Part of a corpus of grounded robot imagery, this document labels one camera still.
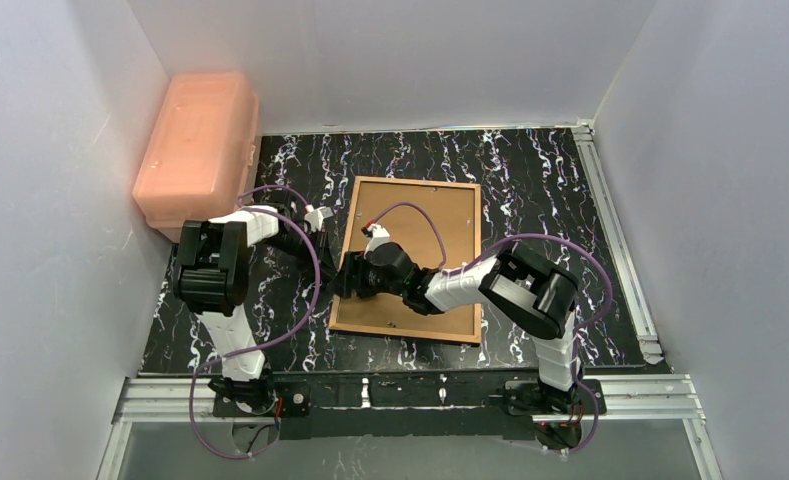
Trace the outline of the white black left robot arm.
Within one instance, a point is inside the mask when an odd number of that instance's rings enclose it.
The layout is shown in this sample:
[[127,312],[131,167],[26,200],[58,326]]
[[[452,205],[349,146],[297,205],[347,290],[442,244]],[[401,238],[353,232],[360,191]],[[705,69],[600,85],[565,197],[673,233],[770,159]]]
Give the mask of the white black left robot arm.
[[255,343],[244,309],[253,248],[263,243],[297,261],[313,275],[307,313],[276,345],[308,322],[324,284],[336,269],[324,223],[332,209],[310,204],[292,212],[289,206],[257,204],[205,221],[187,220],[182,228],[173,269],[173,292],[206,327],[221,374],[233,382],[262,378],[266,358]]

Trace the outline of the wooden picture frame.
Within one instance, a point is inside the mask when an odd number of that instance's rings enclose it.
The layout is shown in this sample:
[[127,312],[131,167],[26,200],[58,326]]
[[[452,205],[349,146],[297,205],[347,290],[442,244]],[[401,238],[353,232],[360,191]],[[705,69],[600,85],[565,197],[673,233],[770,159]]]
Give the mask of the wooden picture frame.
[[422,315],[400,295],[334,297],[330,329],[478,344],[482,340],[481,187],[417,179],[358,176],[342,252],[364,253],[377,243],[398,244],[417,268],[430,271],[424,291],[438,313]]

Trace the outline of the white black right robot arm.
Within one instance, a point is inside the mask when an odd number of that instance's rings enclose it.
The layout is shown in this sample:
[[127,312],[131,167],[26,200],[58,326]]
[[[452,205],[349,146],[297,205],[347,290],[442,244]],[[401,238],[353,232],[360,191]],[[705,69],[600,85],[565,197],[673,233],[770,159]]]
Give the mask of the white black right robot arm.
[[399,244],[385,242],[347,253],[328,289],[342,299],[393,295],[424,316],[487,305],[533,337],[540,384],[568,393],[581,375],[573,346],[579,281],[526,246],[529,238],[507,237],[454,269],[421,267]]

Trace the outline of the brown fibreboard backing board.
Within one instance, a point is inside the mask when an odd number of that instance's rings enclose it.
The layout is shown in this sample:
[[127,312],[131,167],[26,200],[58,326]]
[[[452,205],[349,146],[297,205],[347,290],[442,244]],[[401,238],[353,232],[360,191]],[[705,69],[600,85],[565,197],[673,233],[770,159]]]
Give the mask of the brown fibreboard backing board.
[[[481,187],[477,184],[360,176],[350,200],[340,241],[344,254],[364,250],[367,238],[361,229],[390,205],[403,201],[426,213],[401,206],[378,223],[418,266],[434,268],[446,258],[447,268],[457,268],[481,253]],[[470,305],[424,316],[397,296],[379,294],[369,299],[335,298],[329,327],[342,332],[477,344],[482,339],[481,315],[480,306]]]

